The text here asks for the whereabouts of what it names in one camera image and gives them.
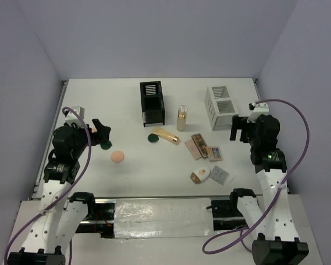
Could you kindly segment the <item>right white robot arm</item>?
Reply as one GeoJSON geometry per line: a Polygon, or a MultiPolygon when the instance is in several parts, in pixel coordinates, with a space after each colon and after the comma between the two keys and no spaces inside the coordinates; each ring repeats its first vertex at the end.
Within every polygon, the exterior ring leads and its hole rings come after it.
{"type": "Polygon", "coordinates": [[[250,144],[250,159],[263,192],[259,206],[250,189],[236,188],[231,193],[229,210],[245,218],[252,232],[252,256],[255,264],[300,264],[309,254],[293,222],[284,178],[287,166],[284,153],[277,148],[280,123],[272,115],[261,114],[255,121],[234,116],[230,140],[250,144]]]}

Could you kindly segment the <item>dark green powder puff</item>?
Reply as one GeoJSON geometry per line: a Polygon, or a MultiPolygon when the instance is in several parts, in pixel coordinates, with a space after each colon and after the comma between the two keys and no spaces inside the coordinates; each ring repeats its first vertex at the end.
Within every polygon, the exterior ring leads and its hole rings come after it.
{"type": "Polygon", "coordinates": [[[157,143],[159,141],[159,136],[156,135],[156,134],[149,134],[148,137],[147,137],[147,140],[150,143],[157,143]]]}

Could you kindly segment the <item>pink palette case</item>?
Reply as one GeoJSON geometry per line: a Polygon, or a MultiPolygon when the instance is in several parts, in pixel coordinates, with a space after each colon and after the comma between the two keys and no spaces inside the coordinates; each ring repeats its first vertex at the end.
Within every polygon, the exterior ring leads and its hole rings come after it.
{"type": "Polygon", "coordinates": [[[194,160],[198,160],[202,158],[202,155],[200,154],[199,150],[197,149],[193,139],[190,139],[185,142],[185,146],[188,148],[189,152],[193,156],[194,160]]]}

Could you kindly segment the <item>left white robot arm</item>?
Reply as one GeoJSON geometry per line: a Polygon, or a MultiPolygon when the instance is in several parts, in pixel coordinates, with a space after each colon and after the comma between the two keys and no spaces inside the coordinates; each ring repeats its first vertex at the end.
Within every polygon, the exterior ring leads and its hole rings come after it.
{"type": "Polygon", "coordinates": [[[29,234],[17,252],[6,250],[4,264],[65,264],[66,251],[80,222],[97,214],[92,193],[71,190],[87,167],[80,167],[79,158],[92,147],[111,147],[111,128],[93,119],[90,128],[81,118],[66,120],[53,133],[53,149],[44,168],[43,193],[37,214],[10,240],[29,229],[29,234]]]}

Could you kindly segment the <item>colourful eyeshadow palette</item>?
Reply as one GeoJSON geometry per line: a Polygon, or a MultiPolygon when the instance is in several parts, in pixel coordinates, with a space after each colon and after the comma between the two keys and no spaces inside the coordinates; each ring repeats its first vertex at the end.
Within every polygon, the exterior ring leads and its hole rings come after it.
{"type": "Polygon", "coordinates": [[[207,146],[208,159],[210,162],[222,161],[223,156],[219,146],[207,146]]]}

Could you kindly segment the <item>white gold egg bottle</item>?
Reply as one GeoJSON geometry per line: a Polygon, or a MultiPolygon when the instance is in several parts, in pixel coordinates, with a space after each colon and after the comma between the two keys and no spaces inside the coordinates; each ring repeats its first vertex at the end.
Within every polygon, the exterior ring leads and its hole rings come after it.
{"type": "Polygon", "coordinates": [[[191,173],[190,179],[195,184],[200,184],[209,178],[210,173],[211,173],[211,169],[209,167],[206,167],[206,166],[200,167],[191,173]]]}

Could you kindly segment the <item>peach round makeup sponge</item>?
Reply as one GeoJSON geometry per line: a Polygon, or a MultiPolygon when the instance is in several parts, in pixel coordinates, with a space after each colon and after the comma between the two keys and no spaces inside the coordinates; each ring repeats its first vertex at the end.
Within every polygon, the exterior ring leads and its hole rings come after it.
{"type": "Polygon", "coordinates": [[[121,163],[125,159],[125,155],[122,151],[114,151],[110,158],[114,163],[121,163]]]}

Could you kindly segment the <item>brown eyeshadow palette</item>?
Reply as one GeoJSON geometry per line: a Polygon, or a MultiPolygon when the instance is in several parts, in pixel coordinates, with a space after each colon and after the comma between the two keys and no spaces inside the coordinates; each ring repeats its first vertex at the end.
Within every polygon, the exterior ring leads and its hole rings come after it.
{"type": "Polygon", "coordinates": [[[200,133],[191,136],[196,148],[198,149],[202,158],[208,158],[207,143],[200,133]]]}

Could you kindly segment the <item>dark green strapped puff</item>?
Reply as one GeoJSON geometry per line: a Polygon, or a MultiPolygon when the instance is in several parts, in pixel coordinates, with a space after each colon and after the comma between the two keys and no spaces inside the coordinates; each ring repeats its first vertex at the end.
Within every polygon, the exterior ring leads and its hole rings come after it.
{"type": "Polygon", "coordinates": [[[100,144],[100,147],[103,149],[103,150],[108,150],[112,147],[112,143],[111,141],[107,141],[105,143],[101,143],[100,144]]]}

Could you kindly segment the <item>grey glitter palette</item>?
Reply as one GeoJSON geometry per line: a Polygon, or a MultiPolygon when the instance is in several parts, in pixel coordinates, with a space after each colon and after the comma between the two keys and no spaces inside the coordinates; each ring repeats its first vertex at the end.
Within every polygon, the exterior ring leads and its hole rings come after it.
{"type": "Polygon", "coordinates": [[[227,179],[227,177],[229,176],[229,173],[225,170],[223,170],[221,167],[219,166],[215,166],[210,175],[209,178],[211,178],[212,180],[214,180],[216,183],[224,186],[225,181],[227,179]]]}

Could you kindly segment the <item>gold liquid foundation bottle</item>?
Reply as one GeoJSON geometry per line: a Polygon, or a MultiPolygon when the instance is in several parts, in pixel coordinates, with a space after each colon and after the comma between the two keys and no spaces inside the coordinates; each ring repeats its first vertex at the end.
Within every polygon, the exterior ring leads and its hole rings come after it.
{"type": "Polygon", "coordinates": [[[180,105],[178,108],[177,116],[177,130],[184,131],[186,127],[188,107],[186,105],[180,105]]]}

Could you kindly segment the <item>beige gold cosmetic tube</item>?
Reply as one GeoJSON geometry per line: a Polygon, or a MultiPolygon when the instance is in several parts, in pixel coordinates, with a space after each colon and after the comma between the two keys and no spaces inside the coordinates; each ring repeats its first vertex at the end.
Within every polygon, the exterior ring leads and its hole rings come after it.
{"type": "Polygon", "coordinates": [[[177,136],[159,126],[154,127],[152,133],[173,144],[177,145],[179,143],[179,138],[177,136]]]}

